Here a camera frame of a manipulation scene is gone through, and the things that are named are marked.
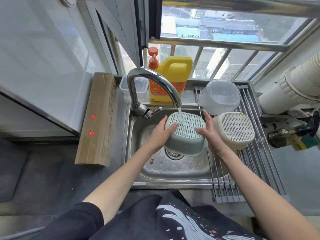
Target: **person's hand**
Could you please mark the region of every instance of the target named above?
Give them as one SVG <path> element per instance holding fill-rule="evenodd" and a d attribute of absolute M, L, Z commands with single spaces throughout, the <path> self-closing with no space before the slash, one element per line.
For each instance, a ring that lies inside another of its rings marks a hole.
<path fill-rule="evenodd" d="M 147 141 L 148 146 L 153 149 L 154 153 L 159 151 L 165 145 L 171 134 L 178 128 L 178 124 L 174 123 L 168 129 L 165 129 L 167 119 L 168 117 L 165 116 L 160 121 Z"/>
<path fill-rule="evenodd" d="M 196 128 L 195 131 L 208 140 L 209 149 L 216 154 L 226 150 L 228 146 L 222 141 L 221 137 L 214 129 L 212 118 L 208 112 L 203 112 L 205 116 L 205 128 Z"/>

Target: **stainless steel sink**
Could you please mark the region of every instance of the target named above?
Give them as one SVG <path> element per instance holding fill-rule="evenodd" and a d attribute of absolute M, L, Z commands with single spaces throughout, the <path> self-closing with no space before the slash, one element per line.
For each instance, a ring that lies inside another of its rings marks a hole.
<path fill-rule="evenodd" d="M 150 120 L 142 116 L 134 116 L 130 112 L 130 105 L 127 108 L 125 138 L 123 146 L 122 162 L 125 163 L 150 137 L 152 130 L 165 116 L 177 111 L 172 105 L 147 105 L 162 111 L 155 114 Z M 182 105 L 182 111 L 200 115 L 197 105 Z M 213 175 L 210 166 L 213 165 L 213 156 L 206 149 L 194 157 L 182 156 L 161 148 L 145 164 L 133 188 L 136 189 L 212 189 Z"/>

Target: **person's left hand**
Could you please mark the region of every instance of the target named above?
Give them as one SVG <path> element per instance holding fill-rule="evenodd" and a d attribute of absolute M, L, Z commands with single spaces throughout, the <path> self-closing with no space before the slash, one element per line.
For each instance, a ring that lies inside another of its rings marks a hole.
<path fill-rule="evenodd" d="M 160 121 L 151 133 L 149 140 L 146 142 L 146 144 L 153 149 L 154 153 L 165 145 L 171 134 L 178 128 L 178 124 L 174 123 L 168 129 L 165 129 L 167 119 L 168 117 L 165 116 Z"/>

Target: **person's arm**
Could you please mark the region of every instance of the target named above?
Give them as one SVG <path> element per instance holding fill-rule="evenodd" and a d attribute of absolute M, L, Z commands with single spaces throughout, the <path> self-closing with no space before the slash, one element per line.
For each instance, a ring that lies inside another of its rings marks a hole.
<path fill-rule="evenodd" d="M 206 129 L 196 131 L 206 137 L 213 153 L 226 163 L 230 174 L 271 240 L 320 239 L 318 230 L 282 196 L 245 166 L 215 131 L 212 118 L 204 112 Z"/>
<path fill-rule="evenodd" d="M 169 136 L 177 129 L 173 124 L 165 129 L 165 116 L 153 130 L 150 139 L 121 168 L 99 185 L 83 202 L 90 202 L 101 210 L 104 224 L 109 222 L 119 210 L 125 196 L 145 163 L 166 143 Z"/>

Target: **gray colander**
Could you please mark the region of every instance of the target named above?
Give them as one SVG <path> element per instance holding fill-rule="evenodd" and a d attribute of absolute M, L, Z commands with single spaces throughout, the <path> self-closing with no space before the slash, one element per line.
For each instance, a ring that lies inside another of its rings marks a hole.
<path fill-rule="evenodd" d="M 168 117 L 165 128 L 167 129 L 175 122 L 178 122 L 179 126 L 165 143 L 164 147 L 167 150 L 194 157 L 207 148 L 205 138 L 195 131 L 196 127 L 206 127 L 205 121 L 200 116 L 182 112 L 182 122 L 180 122 L 179 112 L 174 112 Z"/>

